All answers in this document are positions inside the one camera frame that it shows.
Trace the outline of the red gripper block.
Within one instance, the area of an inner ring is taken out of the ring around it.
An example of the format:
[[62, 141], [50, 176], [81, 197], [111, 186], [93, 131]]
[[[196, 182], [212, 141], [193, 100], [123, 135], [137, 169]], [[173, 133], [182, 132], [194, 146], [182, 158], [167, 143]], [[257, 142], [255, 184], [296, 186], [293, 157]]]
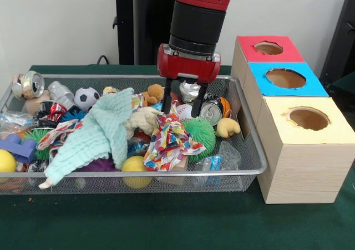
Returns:
[[198, 117], [207, 91], [207, 84], [216, 79], [220, 65], [221, 57], [219, 53], [214, 53], [211, 56], [196, 56], [178, 52], [168, 44], [160, 44], [157, 55], [157, 69], [160, 76], [166, 78], [162, 112], [168, 114], [171, 109], [172, 79], [193, 79], [201, 83], [191, 110], [191, 116], [193, 118]]

